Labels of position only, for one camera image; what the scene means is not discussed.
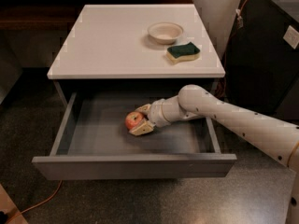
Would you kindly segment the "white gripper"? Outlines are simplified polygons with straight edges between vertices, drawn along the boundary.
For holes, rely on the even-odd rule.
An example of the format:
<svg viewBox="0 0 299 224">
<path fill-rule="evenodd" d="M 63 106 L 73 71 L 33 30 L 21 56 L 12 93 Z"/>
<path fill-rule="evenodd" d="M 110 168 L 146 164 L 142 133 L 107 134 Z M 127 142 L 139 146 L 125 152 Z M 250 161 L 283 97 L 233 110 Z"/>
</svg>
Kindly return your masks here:
<svg viewBox="0 0 299 224">
<path fill-rule="evenodd" d="M 142 119 L 129 131 L 129 133 L 134 136 L 139 136 L 151 133 L 154 130 L 154 126 L 158 128 L 168 126 L 170 122 L 164 117 L 163 103 L 164 99 L 160 99 L 152 104 L 146 104 L 138 107 L 136 111 L 148 116 L 148 119 Z"/>
</svg>

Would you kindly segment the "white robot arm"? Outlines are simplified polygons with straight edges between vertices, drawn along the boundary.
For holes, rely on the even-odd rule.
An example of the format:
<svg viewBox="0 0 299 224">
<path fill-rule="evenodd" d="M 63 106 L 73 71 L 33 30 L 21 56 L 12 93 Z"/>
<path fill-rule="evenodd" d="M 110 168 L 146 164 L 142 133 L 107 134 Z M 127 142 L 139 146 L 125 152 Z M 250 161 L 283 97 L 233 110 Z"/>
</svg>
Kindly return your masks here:
<svg viewBox="0 0 299 224">
<path fill-rule="evenodd" d="M 176 121 L 211 118 L 263 153 L 296 172 L 299 183 L 299 128 L 225 103 L 197 85 L 186 85 L 178 95 L 142 105 L 129 113 L 125 126 L 134 136 L 151 133 Z"/>
</svg>

